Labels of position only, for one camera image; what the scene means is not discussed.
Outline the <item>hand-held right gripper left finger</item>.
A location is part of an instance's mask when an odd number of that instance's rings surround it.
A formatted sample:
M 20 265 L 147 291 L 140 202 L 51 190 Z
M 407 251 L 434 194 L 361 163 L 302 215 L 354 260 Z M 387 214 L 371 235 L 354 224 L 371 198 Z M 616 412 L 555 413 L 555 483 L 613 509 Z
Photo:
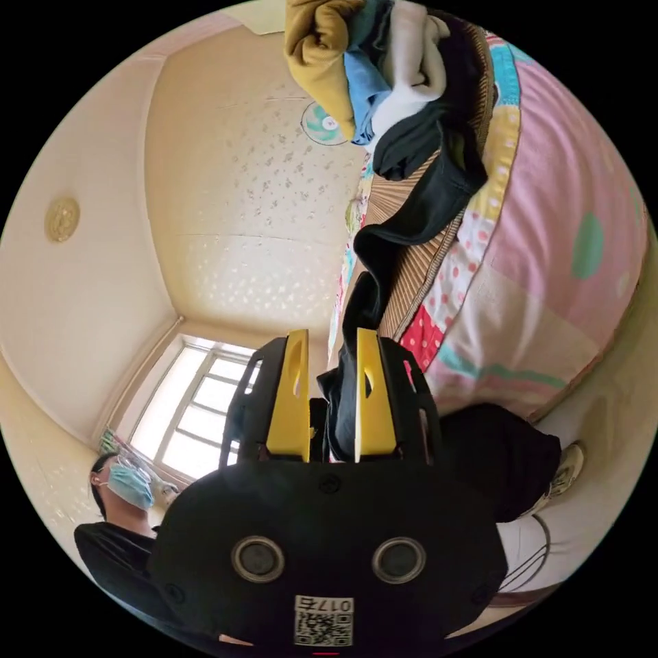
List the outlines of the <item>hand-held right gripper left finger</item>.
M 266 447 L 271 456 L 310 461 L 309 333 L 287 336 Z

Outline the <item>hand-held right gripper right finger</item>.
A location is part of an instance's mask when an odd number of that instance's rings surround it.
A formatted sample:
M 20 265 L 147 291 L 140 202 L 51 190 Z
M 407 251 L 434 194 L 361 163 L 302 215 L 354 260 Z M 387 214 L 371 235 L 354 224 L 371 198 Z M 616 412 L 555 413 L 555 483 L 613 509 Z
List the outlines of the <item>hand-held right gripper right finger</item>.
M 354 460 L 390 456 L 397 441 L 378 336 L 359 328 L 356 334 L 356 416 Z

